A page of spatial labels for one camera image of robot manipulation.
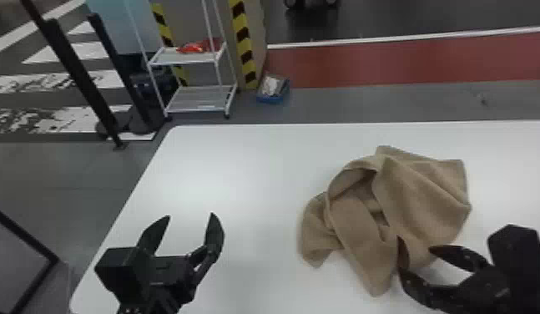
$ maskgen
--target yellow and black striped pillar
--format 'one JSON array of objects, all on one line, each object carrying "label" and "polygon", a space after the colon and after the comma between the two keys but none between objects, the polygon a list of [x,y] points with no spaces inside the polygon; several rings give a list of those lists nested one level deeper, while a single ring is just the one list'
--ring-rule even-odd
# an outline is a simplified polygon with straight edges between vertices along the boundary
[{"label": "yellow and black striped pillar", "polygon": [[[169,25],[164,18],[163,6],[160,3],[151,3],[151,11],[153,11],[154,20],[157,21],[160,37],[163,39],[165,47],[174,47],[174,40],[170,32]],[[178,77],[183,86],[188,86],[188,73],[181,65],[172,67],[172,73]]]},{"label": "yellow and black striped pillar", "polygon": [[243,0],[229,0],[230,10],[233,14],[233,29],[236,34],[238,54],[241,62],[242,75],[245,78],[246,88],[255,89],[258,86],[256,63],[252,51],[252,40],[248,29],[248,18]]}]

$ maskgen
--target crumpled cloth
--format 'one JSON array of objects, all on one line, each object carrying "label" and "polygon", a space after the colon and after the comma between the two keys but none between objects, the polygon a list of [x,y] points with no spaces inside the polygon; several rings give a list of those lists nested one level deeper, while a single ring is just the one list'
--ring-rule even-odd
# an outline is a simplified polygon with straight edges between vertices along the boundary
[{"label": "crumpled cloth", "polygon": [[470,210],[462,161],[380,146],[310,200],[300,253],[318,267],[344,250],[369,293],[379,296],[397,266],[415,270],[433,261],[428,247],[453,242]]}]

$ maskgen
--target shelf rack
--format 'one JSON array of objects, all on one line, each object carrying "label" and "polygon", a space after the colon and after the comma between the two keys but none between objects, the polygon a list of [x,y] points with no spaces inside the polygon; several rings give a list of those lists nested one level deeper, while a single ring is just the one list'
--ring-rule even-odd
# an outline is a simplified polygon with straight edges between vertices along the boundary
[{"label": "shelf rack", "polygon": [[[215,51],[213,30],[211,28],[211,22],[209,20],[209,14],[207,4],[205,0],[201,0],[201,5],[204,11],[205,26],[207,28],[207,34],[209,39],[210,51],[206,53],[180,53],[177,48],[165,47],[162,39],[159,37],[159,50],[154,56],[149,59],[145,52],[143,40],[139,35],[139,29],[135,22],[135,18],[129,9],[128,0],[124,0],[126,11],[129,15],[129,19],[134,28],[139,48],[146,63],[147,72],[153,83],[154,92],[159,100],[160,106],[164,112],[164,116],[168,116],[169,113],[182,113],[182,112],[197,112],[197,111],[222,111],[226,119],[230,118],[230,106],[235,98],[238,84],[236,82],[235,67],[233,61],[230,58],[229,47],[227,45],[227,38],[223,29],[223,23],[221,22],[221,16],[216,0],[211,0],[217,17],[217,23],[219,24],[219,31],[223,38],[223,43],[219,50]],[[230,65],[230,72],[232,74],[233,83],[230,85],[223,85],[221,73],[219,69],[220,60],[223,54],[227,55]],[[170,101],[166,104],[163,97],[160,94],[159,86],[153,75],[153,67],[163,66],[181,66],[186,64],[198,64],[198,63],[212,63],[215,69],[215,75],[217,77],[216,85],[208,86],[184,86],[178,76],[178,89],[174,92]]]}]

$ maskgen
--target red object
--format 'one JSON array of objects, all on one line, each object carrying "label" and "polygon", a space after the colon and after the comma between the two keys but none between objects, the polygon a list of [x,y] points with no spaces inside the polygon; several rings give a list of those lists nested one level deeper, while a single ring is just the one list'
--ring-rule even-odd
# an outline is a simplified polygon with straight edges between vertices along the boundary
[{"label": "red object", "polygon": [[182,47],[176,48],[179,53],[203,53],[204,48],[198,43],[186,43]]},{"label": "red object", "polygon": [[540,33],[276,49],[265,70],[296,88],[540,79]]},{"label": "red object", "polygon": [[[221,38],[213,38],[215,51],[221,49]],[[211,51],[211,42],[206,38],[200,42],[186,43],[182,47],[176,48],[179,53],[207,53]]]}]

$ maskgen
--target small box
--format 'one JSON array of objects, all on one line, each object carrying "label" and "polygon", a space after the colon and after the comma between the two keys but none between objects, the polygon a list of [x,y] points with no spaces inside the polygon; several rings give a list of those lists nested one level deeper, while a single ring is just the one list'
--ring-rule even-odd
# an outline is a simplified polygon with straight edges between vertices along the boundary
[{"label": "small box", "polygon": [[266,74],[262,78],[261,84],[256,94],[256,99],[265,104],[279,104],[289,93],[290,81],[280,75]]}]

